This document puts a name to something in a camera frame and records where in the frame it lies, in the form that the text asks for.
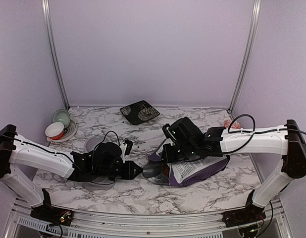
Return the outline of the metal food scoop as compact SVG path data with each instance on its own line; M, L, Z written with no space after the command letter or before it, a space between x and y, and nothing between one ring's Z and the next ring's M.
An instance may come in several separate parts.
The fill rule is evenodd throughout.
M161 174L162 162L148 162L142 171L142 175L145 178L156 177Z

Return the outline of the purple pet food bag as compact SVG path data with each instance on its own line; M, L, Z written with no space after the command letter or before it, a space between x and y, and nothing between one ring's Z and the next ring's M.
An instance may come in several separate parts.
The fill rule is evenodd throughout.
M155 152L149 156L148 162L162 162L161 152ZM156 177L148 178L149 181L158 185L169 185L173 187L186 187L197 182L204 181L207 178L225 170L230 161L229 156L206 157L195 162L180 161L168 164L170 167L169 176L162 173Z

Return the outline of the grey double pet bowl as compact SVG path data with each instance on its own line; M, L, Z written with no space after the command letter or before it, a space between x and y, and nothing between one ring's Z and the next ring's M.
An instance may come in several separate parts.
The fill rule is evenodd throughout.
M90 138L87 139L87 141L84 144L84 152L90 152L93 151L95 146L99 143L107 143L110 142L111 140L108 139L107 137L105 138L103 135L101 136L91 136Z

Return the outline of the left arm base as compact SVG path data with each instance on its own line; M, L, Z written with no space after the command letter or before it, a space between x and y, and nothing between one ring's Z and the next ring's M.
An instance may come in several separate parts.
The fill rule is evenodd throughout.
M30 216L42 221L70 226L73 219L73 211L58 208L53 210L33 209Z

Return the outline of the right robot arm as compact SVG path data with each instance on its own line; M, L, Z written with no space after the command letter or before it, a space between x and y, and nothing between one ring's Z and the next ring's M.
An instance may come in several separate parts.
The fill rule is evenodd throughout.
M244 222L252 221L293 180L306 176L306 132L299 130L292 119L276 127L231 129L222 126L211 127L203 133L184 117L173 124L165 124L162 131L170 139L162 151L162 159L169 163L238 153L281 155L274 171L248 196L249 201L240 211Z

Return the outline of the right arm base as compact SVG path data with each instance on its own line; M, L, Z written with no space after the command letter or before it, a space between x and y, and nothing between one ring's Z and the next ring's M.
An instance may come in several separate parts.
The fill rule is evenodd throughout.
M222 222L225 223L227 228L257 222L266 218L264 212L258 214L247 213L242 209L224 212L222 216Z

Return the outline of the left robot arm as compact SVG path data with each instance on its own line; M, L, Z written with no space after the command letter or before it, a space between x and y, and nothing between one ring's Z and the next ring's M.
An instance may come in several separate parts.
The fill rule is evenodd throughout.
M57 217L57 209L51 205L50 195L38 188L19 169L26 165L56 174L69 181L101 186L102 179L111 185L116 180L133 180L143 169L133 161L127 161L133 143L100 142L87 153L62 152L32 142L16 132L16 126L8 124L0 131L0 181L21 196L32 209L47 221Z

